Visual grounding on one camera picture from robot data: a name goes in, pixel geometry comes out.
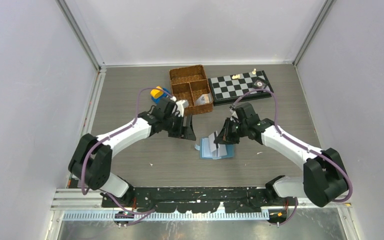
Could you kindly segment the blue card holder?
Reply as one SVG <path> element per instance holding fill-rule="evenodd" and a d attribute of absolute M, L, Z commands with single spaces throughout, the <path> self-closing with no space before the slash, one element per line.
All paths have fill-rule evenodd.
<path fill-rule="evenodd" d="M 202 137 L 199 144 L 195 144 L 195 150 L 199 151 L 201 159 L 220 160 L 233 158 L 235 156 L 235 146 L 230 144 L 214 143 L 216 132 L 207 137 Z"/>

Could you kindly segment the white magnetic stripe card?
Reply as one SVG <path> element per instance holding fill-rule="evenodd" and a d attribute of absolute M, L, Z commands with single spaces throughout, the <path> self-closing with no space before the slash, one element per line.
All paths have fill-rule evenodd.
<path fill-rule="evenodd" d="M 209 151 L 213 155 L 218 155 L 219 150 L 219 144 L 215 143 L 215 140 L 217 138 L 218 132 L 214 131 L 208 136 L 208 144 L 209 144 Z"/>

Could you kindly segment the brown wicker basket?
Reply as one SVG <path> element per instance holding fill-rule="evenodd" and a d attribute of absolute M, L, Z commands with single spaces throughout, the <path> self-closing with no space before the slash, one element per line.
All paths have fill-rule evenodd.
<path fill-rule="evenodd" d="M 196 103 L 202 95 L 212 96 L 209 80 L 201 64 L 174 68 L 169 71 L 171 93 L 179 100 L 187 100 L 185 115 L 206 114 L 213 111 L 213 100 Z"/>

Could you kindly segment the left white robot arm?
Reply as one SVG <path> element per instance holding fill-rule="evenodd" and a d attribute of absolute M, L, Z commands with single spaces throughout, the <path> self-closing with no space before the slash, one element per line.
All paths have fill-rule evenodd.
<path fill-rule="evenodd" d="M 106 134 L 83 135 L 68 165 L 80 180 L 83 191 L 102 190 L 114 196 L 121 207 L 133 202 L 130 184 L 111 172 L 112 159 L 132 144 L 166 131 L 171 138 L 196 140 L 192 116 L 186 115 L 187 100 L 165 97 L 149 111 L 141 112 L 129 123 Z"/>

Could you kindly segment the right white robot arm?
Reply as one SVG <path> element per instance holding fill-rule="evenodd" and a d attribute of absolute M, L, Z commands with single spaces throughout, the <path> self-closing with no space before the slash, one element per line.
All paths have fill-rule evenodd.
<path fill-rule="evenodd" d="M 231 112 L 221 131 L 211 135 L 214 144 L 235 145 L 247 137 L 277 151 L 303 172 L 301 177 L 280 175 L 267 182 L 268 203 L 279 205 L 285 198 L 308 198 L 314 205 L 324 207 L 340 202 L 342 194 L 352 193 L 342 158 L 335 149 L 323 150 L 291 136 L 273 120 L 260 119 L 250 103 L 233 107 Z"/>

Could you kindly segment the cards in basket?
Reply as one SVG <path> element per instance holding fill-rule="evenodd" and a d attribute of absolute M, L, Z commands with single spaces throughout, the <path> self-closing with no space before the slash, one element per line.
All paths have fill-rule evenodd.
<path fill-rule="evenodd" d="M 199 96 L 195 102 L 194 102 L 194 105 L 195 106 L 201 106 L 201 105 L 206 105 L 206 104 L 210 104 L 213 102 L 213 97 L 210 93 L 206 93 L 206 94 L 202 94 L 201 96 Z"/>

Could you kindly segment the black white chessboard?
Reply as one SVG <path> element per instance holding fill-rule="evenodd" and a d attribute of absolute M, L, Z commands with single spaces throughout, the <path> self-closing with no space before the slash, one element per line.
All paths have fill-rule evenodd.
<path fill-rule="evenodd" d="M 256 70 L 256 74 L 251 72 L 240 73 L 239 79 L 232 79 L 233 75 L 225 75 L 219 77 L 212 77 L 208 79 L 209 87 L 213 97 L 213 105 L 227 105 L 233 104 L 239 97 L 243 97 L 242 101 L 257 100 L 263 98 L 270 98 L 271 95 L 265 91 L 255 91 L 252 88 L 253 81 L 257 79 L 267 80 L 267 75 L 263 70 Z"/>

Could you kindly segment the blue yellow toy car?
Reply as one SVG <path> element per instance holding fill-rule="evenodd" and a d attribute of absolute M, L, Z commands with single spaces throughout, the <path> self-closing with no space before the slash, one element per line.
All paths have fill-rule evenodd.
<path fill-rule="evenodd" d="M 158 104 L 159 101 L 163 98 L 170 98 L 171 97 L 171 93 L 168 89 L 164 88 L 164 87 L 160 87 L 160 86 L 157 86 L 157 89 L 152 89 L 150 91 L 150 96 L 151 96 L 151 100 Z"/>

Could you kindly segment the cream chess piece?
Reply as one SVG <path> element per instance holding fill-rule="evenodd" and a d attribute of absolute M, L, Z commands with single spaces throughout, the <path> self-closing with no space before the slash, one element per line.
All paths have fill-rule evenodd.
<path fill-rule="evenodd" d="M 231 79 L 232 80 L 237 80 L 237 79 L 239 79 L 241 76 L 239 75 L 239 74 L 236 74 L 236 75 L 233 75 L 232 77 L 231 77 Z"/>

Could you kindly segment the black square box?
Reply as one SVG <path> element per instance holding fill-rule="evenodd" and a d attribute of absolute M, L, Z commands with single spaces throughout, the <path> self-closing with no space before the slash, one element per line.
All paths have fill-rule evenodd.
<path fill-rule="evenodd" d="M 256 79 L 252 83 L 253 89 L 265 89 L 270 91 L 269 82 L 265 79 Z"/>

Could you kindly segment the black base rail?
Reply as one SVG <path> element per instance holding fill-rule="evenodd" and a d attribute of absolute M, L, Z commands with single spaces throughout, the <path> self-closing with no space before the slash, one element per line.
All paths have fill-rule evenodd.
<path fill-rule="evenodd" d="M 130 187 L 120 198 L 102 194 L 102 207 L 134 207 L 139 213 L 257 213 L 262 207 L 293 207 L 292 197 L 281 198 L 264 187 Z"/>

